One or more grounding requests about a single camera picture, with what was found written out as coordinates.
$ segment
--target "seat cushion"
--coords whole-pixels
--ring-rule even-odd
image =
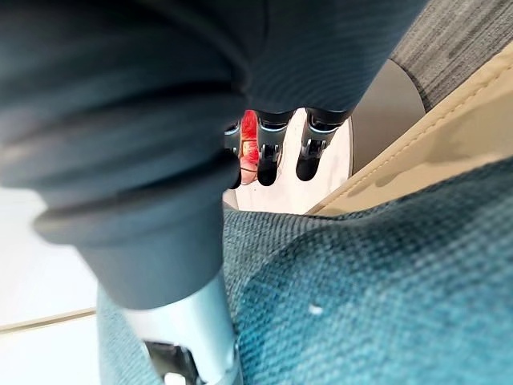
[[[309,213],[367,209],[513,155],[512,68],[513,43]]]

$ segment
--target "gray carpet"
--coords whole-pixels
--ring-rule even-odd
[[[430,110],[512,39],[512,0],[431,0],[391,58]]]

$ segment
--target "stitching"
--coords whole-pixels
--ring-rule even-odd
[[[353,185],[348,186],[345,190],[342,190],[339,194],[337,194],[336,197],[332,198],[331,200],[327,201],[323,207],[329,205],[331,202],[335,201],[337,198],[341,197],[343,194],[350,193],[353,191],[360,183],[364,182],[367,178],[369,178],[371,175],[373,175],[377,170],[379,170],[381,167],[388,164],[391,160],[396,158],[399,154],[404,152],[406,149],[408,149],[409,146],[416,143],[419,139],[421,139],[426,134],[430,133],[431,128],[434,128],[437,126],[441,121],[446,120],[449,116],[451,116],[454,112],[456,112],[460,107],[464,106],[466,103],[468,103],[471,99],[473,99],[480,91],[482,91],[485,88],[488,88],[492,83],[494,83],[500,76],[502,76],[505,72],[511,70],[513,68],[513,64],[510,64],[510,66],[503,68],[494,78],[490,79],[488,83],[483,84],[480,88],[474,91],[471,95],[467,96],[465,100],[463,100],[460,104],[456,105],[454,108],[452,108],[450,111],[448,111],[444,116],[439,117],[436,119],[436,121],[432,124],[430,124],[428,127],[424,128],[421,132],[419,132],[416,136],[411,138],[411,140],[406,143],[404,146],[399,148],[397,152],[395,152],[393,155],[391,155],[387,160],[385,160],[383,163],[376,166],[372,171],[370,171],[368,174],[365,174],[362,176],[359,180],[354,182]]]

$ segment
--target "white floor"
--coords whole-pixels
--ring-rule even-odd
[[[0,383],[99,385],[96,319],[0,334]]]
[[[99,384],[96,318],[6,333],[95,307],[96,280],[71,247],[30,227],[43,209],[31,192],[0,189],[0,384]]]

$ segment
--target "teal fabric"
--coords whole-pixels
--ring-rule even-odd
[[[247,385],[512,384],[513,159],[335,218],[226,212]],[[105,294],[103,385],[151,372]]]

